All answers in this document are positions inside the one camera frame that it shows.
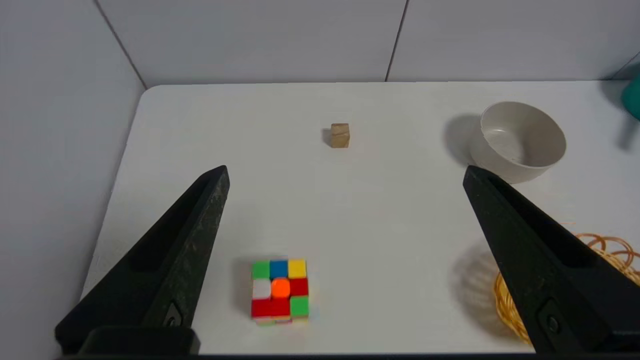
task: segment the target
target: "rubik's cube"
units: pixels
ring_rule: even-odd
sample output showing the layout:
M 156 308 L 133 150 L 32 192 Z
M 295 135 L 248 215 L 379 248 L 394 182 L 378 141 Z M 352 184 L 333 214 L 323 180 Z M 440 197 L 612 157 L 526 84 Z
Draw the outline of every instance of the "rubik's cube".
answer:
M 252 273 L 251 317 L 259 325 L 308 318 L 309 284 L 303 259 L 258 261 Z

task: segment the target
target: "green sticker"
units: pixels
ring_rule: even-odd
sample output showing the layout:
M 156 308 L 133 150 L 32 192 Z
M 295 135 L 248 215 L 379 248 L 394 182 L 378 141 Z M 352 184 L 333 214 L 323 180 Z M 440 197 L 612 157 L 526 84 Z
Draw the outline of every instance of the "green sticker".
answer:
M 253 263 L 254 279 L 269 279 L 269 261 L 257 261 Z
M 292 296 L 290 300 L 291 316 L 301 317 L 309 316 L 309 297 L 308 296 Z

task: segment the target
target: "white bowl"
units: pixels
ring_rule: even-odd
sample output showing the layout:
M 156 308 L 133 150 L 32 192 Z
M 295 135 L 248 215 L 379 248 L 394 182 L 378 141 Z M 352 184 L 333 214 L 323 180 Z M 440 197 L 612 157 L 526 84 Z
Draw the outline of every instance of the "white bowl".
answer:
M 566 139 L 554 119 L 521 102 L 489 106 L 471 135 L 470 153 L 476 165 L 522 183 L 554 166 L 566 150 Z

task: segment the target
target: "orange sticker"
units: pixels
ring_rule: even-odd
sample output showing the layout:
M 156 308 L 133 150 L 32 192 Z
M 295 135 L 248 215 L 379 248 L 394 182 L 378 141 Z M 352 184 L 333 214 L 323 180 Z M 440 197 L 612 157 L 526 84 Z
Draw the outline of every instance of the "orange sticker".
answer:
M 271 282 L 271 296 L 272 297 L 289 297 L 291 293 L 291 287 L 289 286 L 289 280 L 286 277 L 278 277 Z

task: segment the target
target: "blue sticker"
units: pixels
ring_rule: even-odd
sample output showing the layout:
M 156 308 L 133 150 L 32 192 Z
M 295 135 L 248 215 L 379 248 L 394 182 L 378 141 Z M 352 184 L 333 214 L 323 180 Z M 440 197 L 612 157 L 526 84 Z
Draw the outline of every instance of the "blue sticker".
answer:
M 287 260 L 273 260 L 271 261 L 269 276 L 272 279 L 276 277 L 287 277 L 289 275 L 289 262 Z

